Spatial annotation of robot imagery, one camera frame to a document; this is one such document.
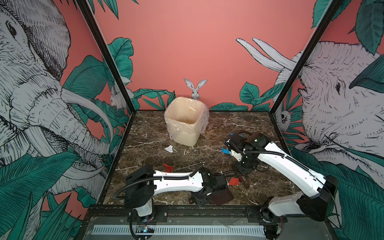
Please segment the red paper scrap front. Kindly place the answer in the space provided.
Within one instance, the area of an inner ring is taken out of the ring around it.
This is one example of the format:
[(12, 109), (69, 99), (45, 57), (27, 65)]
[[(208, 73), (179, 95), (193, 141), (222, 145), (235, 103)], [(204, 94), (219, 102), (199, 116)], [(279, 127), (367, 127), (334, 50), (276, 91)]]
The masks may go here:
[(238, 186), (239, 183), (240, 183), (239, 178), (231, 178), (231, 180), (229, 181), (229, 186)]

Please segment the dark brown dustpan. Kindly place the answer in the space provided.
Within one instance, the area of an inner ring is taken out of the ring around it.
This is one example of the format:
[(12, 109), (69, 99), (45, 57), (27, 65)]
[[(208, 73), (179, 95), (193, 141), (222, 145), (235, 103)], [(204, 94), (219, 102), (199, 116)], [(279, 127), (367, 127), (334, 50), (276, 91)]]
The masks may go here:
[(210, 203), (213, 205), (224, 205), (234, 199), (230, 189), (226, 186), (222, 190), (217, 190), (209, 195)]

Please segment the dark brown hand brush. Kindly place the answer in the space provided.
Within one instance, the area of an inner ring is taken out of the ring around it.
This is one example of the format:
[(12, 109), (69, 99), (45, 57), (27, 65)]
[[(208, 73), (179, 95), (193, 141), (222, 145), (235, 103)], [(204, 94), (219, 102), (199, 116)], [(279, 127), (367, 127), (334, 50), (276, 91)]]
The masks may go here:
[(239, 173), (238, 178), (240, 180), (240, 183), (242, 183), (246, 189), (249, 189), (250, 185), (247, 182), (245, 175), (240, 170), (236, 170), (236, 172)]

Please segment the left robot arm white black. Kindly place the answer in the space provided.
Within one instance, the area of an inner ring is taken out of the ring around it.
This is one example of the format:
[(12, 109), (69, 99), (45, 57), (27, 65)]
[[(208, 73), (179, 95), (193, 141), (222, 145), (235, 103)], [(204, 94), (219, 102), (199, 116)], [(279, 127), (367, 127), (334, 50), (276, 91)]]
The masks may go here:
[(149, 221), (155, 216), (153, 196), (168, 192), (191, 192), (195, 203), (223, 205), (234, 199), (225, 174), (213, 173), (200, 166), (190, 173), (166, 173), (146, 165), (128, 175), (126, 184), (117, 190), (114, 200), (124, 200), (126, 208)]

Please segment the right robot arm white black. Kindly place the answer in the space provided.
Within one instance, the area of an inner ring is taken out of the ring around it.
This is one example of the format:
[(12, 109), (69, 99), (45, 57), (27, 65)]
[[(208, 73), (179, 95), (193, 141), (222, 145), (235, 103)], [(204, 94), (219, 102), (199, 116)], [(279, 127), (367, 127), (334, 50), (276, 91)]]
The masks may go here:
[(230, 155), (237, 161), (235, 168), (245, 176), (260, 163), (268, 164), (293, 182), (300, 191), (284, 197), (271, 197), (264, 204), (264, 218), (286, 215), (305, 215), (322, 222), (334, 202), (339, 181), (332, 175), (324, 176), (291, 157), (262, 133), (243, 132), (224, 140)]

